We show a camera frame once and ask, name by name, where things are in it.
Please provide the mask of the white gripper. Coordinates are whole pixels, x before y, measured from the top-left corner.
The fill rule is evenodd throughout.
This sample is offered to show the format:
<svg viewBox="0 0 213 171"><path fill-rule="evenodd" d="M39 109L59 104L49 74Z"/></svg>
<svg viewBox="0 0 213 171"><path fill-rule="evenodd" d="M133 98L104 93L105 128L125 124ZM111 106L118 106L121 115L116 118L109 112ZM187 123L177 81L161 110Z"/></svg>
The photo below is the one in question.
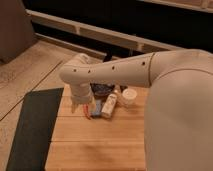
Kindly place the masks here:
<svg viewBox="0 0 213 171"><path fill-rule="evenodd" d="M92 101L93 94L89 84L71 85L70 90L73 101L71 105L72 113L75 113L78 104L88 104Z"/></svg>

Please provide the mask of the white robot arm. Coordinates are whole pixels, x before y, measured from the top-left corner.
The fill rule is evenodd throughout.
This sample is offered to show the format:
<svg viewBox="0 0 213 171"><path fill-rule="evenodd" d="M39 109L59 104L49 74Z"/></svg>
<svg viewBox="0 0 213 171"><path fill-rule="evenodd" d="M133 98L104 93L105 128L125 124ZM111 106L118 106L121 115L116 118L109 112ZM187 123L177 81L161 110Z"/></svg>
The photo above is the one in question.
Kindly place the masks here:
<svg viewBox="0 0 213 171"><path fill-rule="evenodd" d="M147 171L213 171L213 53L161 51L97 64L78 54L60 78L74 104L92 101L92 83L147 88Z"/></svg>

